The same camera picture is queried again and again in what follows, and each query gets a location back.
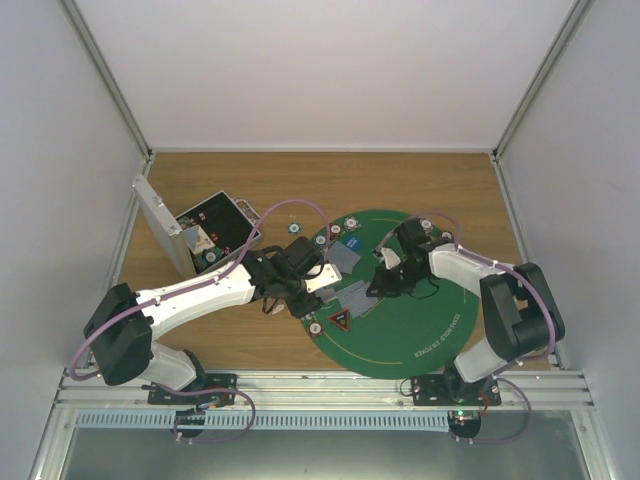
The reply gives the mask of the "round green poker mat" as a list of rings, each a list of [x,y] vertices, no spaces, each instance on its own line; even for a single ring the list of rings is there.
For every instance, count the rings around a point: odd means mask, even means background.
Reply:
[[[346,231],[344,219],[357,218],[361,227]],[[395,210],[363,210],[335,219],[342,228],[336,239],[345,245],[358,236],[361,256],[352,274],[329,287],[339,292],[353,284],[370,283],[379,264],[373,249],[384,235],[406,218]],[[349,332],[329,322],[331,314],[344,308],[336,299],[301,321],[302,328],[318,349],[340,366],[379,379],[403,380],[439,369],[466,345],[480,313],[479,299],[447,280],[423,280],[410,295],[378,298],[378,303],[359,317],[351,315]],[[312,338],[310,322],[322,324],[324,333]]]

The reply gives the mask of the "blue orange 10 chip stack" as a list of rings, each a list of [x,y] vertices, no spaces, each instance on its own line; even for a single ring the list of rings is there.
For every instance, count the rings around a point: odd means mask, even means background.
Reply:
[[[354,216],[346,217],[343,224],[346,231],[355,231],[361,227],[359,220]]]

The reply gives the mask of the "blue green 50 chip stack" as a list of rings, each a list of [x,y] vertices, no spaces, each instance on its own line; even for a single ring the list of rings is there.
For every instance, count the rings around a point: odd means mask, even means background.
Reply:
[[[299,234],[301,231],[301,225],[297,222],[292,222],[288,225],[288,232],[290,234]]]

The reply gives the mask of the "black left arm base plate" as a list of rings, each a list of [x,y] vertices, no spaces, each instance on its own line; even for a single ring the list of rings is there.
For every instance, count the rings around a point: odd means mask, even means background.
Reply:
[[[181,390],[181,395],[170,393],[156,383],[143,385],[148,393],[147,401],[151,405],[193,405],[197,408],[223,407],[233,405],[235,395],[228,392],[193,395],[193,392],[211,389],[235,389],[238,375],[234,373],[205,373]]]

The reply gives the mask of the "blue small blind button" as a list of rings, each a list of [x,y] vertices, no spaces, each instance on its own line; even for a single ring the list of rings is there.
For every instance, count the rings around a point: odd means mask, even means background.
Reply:
[[[357,251],[360,249],[361,247],[361,240],[358,236],[350,236],[345,240],[345,245],[353,250],[353,251]]]

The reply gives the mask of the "silver aluminium poker case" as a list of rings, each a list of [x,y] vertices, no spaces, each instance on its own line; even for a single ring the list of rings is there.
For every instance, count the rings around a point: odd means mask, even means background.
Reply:
[[[173,214],[148,180],[137,176],[133,190],[147,225],[177,271],[186,279],[208,273],[255,245],[262,233],[253,229],[259,214],[243,199],[221,190],[186,211]],[[202,261],[205,250],[218,248],[223,257],[212,266]]]

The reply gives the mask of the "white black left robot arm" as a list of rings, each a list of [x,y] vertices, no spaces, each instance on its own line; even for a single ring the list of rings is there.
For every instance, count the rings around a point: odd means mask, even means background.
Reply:
[[[110,288],[84,328],[109,386],[143,379],[171,389],[185,404],[203,398],[205,372],[188,350],[174,350],[160,338],[207,314],[256,301],[282,301],[296,318],[318,310],[317,291],[341,275],[306,237],[286,248],[249,250],[236,261],[201,277],[163,288]]]

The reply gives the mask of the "blue 50 chips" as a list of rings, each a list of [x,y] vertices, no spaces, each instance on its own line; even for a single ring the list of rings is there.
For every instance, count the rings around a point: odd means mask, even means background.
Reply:
[[[328,239],[325,235],[316,235],[314,237],[314,243],[318,247],[326,247],[328,245]]]

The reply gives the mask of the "black red triangular all-in button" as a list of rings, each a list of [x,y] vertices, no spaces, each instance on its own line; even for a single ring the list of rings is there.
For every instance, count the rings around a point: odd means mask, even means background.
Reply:
[[[339,312],[331,314],[329,322],[339,328],[343,332],[349,332],[351,327],[351,311],[349,309],[343,309]]]

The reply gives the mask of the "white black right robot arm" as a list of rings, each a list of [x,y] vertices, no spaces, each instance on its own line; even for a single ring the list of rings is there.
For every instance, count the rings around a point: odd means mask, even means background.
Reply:
[[[423,280],[447,280],[481,303],[484,337],[458,354],[444,371],[443,393],[464,405],[497,374],[533,358],[546,358],[565,337],[566,327],[542,269],[511,265],[462,247],[451,233],[433,235],[411,216],[373,249],[380,265],[367,294],[396,298]]]

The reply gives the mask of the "blue playing card deck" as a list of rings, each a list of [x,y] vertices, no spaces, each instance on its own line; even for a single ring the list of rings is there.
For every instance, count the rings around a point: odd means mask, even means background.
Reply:
[[[337,299],[337,293],[334,289],[321,289],[316,293],[316,296],[323,304],[331,303]]]

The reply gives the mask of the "chip stack inside case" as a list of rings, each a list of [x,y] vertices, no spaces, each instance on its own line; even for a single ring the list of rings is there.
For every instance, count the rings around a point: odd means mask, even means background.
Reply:
[[[223,257],[223,252],[218,248],[205,250],[202,254],[202,261],[207,266],[215,265]]]

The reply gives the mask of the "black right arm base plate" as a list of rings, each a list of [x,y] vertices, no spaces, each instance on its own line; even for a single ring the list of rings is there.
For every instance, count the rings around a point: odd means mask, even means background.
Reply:
[[[489,406],[499,406],[500,393],[492,391],[497,383],[486,387],[486,381],[465,383],[444,374],[425,374],[410,378],[410,393],[415,406],[481,407],[485,401]]]

